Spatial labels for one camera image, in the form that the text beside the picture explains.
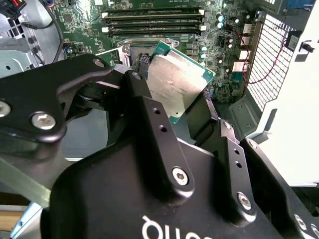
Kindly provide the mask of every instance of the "screw hole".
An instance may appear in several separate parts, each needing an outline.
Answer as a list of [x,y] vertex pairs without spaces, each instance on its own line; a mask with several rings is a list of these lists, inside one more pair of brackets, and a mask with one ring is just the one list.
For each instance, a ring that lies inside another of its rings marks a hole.
[[153,108],[153,112],[154,112],[155,114],[157,114],[157,115],[160,114],[160,111],[159,111],[158,109],[156,109],[156,108]]
[[184,179],[184,175],[182,175],[181,173],[177,173],[177,177],[178,177],[179,179],[181,179],[181,180]]
[[159,129],[160,129],[162,132],[167,132],[167,128],[165,128],[163,125],[160,125],[160,126],[159,126]]
[[235,163],[236,163],[237,167],[239,167],[239,168],[243,167],[243,166],[241,166],[241,164],[238,161],[236,161]]

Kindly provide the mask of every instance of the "electrolytic capacitor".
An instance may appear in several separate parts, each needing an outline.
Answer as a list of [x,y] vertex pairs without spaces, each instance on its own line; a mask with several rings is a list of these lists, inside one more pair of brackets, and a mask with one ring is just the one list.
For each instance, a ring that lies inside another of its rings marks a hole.
[[248,20],[248,19],[250,19],[250,15],[248,14],[248,13],[245,13],[244,14],[244,17]]
[[227,41],[227,42],[226,42],[226,46],[227,46],[228,48],[232,48],[232,47],[233,47],[233,44],[230,43],[229,41]]
[[223,58],[217,57],[217,62],[218,62],[219,64],[223,63]]
[[229,43],[233,43],[233,42],[234,42],[234,39],[231,38],[230,36],[228,36],[228,37],[227,37],[227,41],[228,41]]
[[216,15],[216,18],[219,22],[222,22],[225,19],[224,16],[220,13]]
[[239,23],[239,19],[236,16],[233,16],[232,18],[230,18],[232,21],[234,21],[234,23]]
[[228,73],[228,72],[229,72],[229,68],[228,68],[227,66],[224,66],[224,71],[225,71],[226,73]]
[[219,29],[221,29],[222,27],[223,27],[223,23],[221,23],[221,22],[219,22],[219,21],[216,21],[216,26],[217,26],[217,28],[219,28]]

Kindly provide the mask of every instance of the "metal sheet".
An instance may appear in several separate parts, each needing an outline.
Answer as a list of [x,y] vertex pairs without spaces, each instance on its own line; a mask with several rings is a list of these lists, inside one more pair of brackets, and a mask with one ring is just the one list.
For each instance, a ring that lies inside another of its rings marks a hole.
[[69,165],[61,154],[32,160],[0,153],[0,182],[46,208],[53,183]]
[[168,116],[180,117],[207,85],[198,67],[173,51],[156,55],[149,67],[148,86],[153,99]]
[[[49,14],[38,0],[29,0],[25,8],[21,10],[20,22],[29,22],[35,26],[46,26],[51,22]],[[59,45],[59,36],[54,25],[41,30],[33,30],[22,27],[26,38],[36,39],[30,48],[37,47],[38,55],[43,57],[46,64],[51,63]],[[64,59],[61,51],[59,60]]]
[[25,38],[0,41],[0,78],[28,70],[31,64],[37,66]]

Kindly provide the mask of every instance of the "perforated metal grill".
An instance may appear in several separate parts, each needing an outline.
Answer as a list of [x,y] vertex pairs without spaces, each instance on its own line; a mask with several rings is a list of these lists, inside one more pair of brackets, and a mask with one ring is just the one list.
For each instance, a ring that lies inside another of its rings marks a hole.
[[275,0],[264,0],[265,2],[269,2],[271,4],[275,4]]
[[[283,42],[287,39],[288,32],[291,30],[293,30],[291,27],[270,15],[266,15],[251,67],[249,82],[256,82],[269,73]],[[259,83],[248,85],[247,88],[261,111],[264,110],[266,103],[278,97],[292,55],[293,52],[284,47],[268,77]]]

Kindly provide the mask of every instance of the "cable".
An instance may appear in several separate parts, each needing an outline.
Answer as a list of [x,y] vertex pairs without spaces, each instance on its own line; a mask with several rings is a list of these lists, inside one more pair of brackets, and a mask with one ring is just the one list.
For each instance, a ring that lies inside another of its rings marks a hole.
[[32,50],[32,53],[36,56],[36,58],[38,58],[38,60],[40,61],[40,63],[44,66],[45,63],[42,61],[42,59],[39,57],[39,55],[38,55],[34,50]]
[[49,28],[50,26],[53,25],[53,21],[51,21],[48,25],[46,26],[34,26],[30,23],[27,23],[27,22],[23,22],[21,23],[22,26],[25,26],[27,28],[31,28],[31,29],[34,29],[34,30],[38,30],[38,29],[46,29],[46,28]]
[[57,60],[59,59],[59,56],[60,56],[60,53],[62,51],[62,47],[63,47],[63,42],[64,42],[64,39],[63,39],[63,33],[62,33],[62,30],[57,22],[57,20],[55,19],[52,11],[45,5],[45,3],[42,1],[42,0],[39,0],[39,2],[41,3],[41,5],[45,8],[45,10],[47,11],[47,13],[50,15],[50,17],[52,18],[52,21],[53,21],[53,24],[55,25],[56,27],[56,30],[58,32],[58,35],[59,35],[59,40],[60,40],[60,43],[59,43],[59,46],[58,46],[58,49],[56,51],[56,54],[53,58],[53,61],[52,63],[54,62],[57,62]]
[[279,50],[279,52],[278,52],[278,55],[276,56],[276,58],[275,58],[275,60],[274,60],[274,62],[273,62],[273,65],[272,65],[272,67],[270,68],[270,70],[268,71],[268,73],[267,73],[262,79],[260,79],[260,80],[258,80],[258,81],[249,82],[249,80],[247,80],[247,79],[245,78],[245,66],[246,66],[246,64],[247,64],[247,62],[248,62],[248,60],[249,60],[249,56],[250,56],[249,50],[248,50],[248,46],[246,45],[246,43],[244,42],[243,38],[241,37],[241,35],[240,35],[236,30],[233,30],[233,32],[238,35],[239,39],[240,39],[241,42],[244,44],[244,47],[245,47],[245,49],[246,49],[246,51],[247,51],[247,57],[246,57],[246,59],[245,59],[245,61],[244,61],[244,65],[243,65],[243,81],[244,81],[245,83],[247,83],[247,84],[256,84],[256,83],[259,83],[259,82],[265,80],[265,79],[270,75],[270,73],[272,72],[272,70],[274,69],[274,67],[275,67],[275,65],[276,65],[276,63],[277,63],[277,61],[278,61],[278,58],[279,58],[279,56],[280,56],[280,53],[281,53],[281,52],[283,51],[283,49],[284,49],[284,46],[285,46],[286,41],[283,41],[283,43],[282,43],[282,45],[281,45],[281,48],[280,48],[280,50]]
[[44,1],[46,3],[47,7],[51,8],[54,6],[54,1],[53,2],[48,2],[47,0],[44,0]]
[[106,54],[106,53],[109,53],[109,52],[112,52],[112,51],[116,51],[118,49],[120,49],[121,47],[118,47],[118,48],[113,48],[111,50],[108,50],[108,51],[103,51],[103,52],[100,52],[100,53],[97,53],[95,54],[96,56],[100,56],[100,55],[103,55],[103,54]]

